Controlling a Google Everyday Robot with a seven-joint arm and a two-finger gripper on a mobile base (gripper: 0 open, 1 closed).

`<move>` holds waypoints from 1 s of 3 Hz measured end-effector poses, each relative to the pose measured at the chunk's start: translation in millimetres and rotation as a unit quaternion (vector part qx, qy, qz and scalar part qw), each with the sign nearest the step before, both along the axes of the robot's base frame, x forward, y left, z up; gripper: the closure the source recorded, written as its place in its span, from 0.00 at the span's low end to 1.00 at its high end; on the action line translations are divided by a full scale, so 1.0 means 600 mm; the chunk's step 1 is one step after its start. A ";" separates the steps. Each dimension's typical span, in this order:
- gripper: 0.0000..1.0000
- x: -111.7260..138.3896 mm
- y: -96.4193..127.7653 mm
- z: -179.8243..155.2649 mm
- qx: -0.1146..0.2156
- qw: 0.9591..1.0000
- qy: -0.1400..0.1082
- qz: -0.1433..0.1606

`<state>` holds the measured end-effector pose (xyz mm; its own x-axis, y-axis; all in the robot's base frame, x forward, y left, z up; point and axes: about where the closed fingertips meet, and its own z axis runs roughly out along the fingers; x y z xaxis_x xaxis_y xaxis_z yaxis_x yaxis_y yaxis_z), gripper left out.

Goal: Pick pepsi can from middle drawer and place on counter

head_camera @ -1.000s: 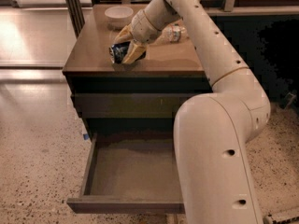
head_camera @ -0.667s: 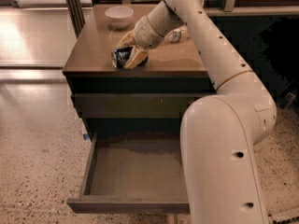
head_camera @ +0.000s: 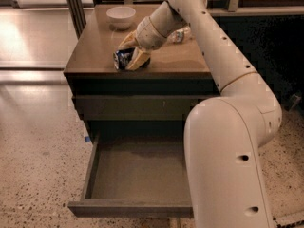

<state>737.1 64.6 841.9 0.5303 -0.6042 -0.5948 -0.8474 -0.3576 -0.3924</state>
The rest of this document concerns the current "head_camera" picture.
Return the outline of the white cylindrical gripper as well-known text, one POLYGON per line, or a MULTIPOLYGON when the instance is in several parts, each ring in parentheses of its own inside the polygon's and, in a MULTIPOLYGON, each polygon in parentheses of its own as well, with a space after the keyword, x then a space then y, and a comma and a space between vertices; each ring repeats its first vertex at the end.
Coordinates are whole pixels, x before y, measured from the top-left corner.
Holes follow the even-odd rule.
POLYGON ((166 32, 166 24, 162 20, 146 16, 136 30, 130 32, 118 45, 118 50, 136 47, 125 69, 133 71, 145 64, 151 57, 150 50, 159 49, 166 42, 166 32))

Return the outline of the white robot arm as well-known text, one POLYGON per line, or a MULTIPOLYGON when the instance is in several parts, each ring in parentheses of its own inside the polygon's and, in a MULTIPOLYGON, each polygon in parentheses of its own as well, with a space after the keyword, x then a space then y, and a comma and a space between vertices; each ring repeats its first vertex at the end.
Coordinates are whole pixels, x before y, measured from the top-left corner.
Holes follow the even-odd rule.
POLYGON ((281 106, 254 66, 215 22, 206 0, 165 0, 121 42, 143 65, 175 30, 189 26, 219 95, 197 104, 184 127, 196 228, 276 228, 258 149, 282 122, 281 106))

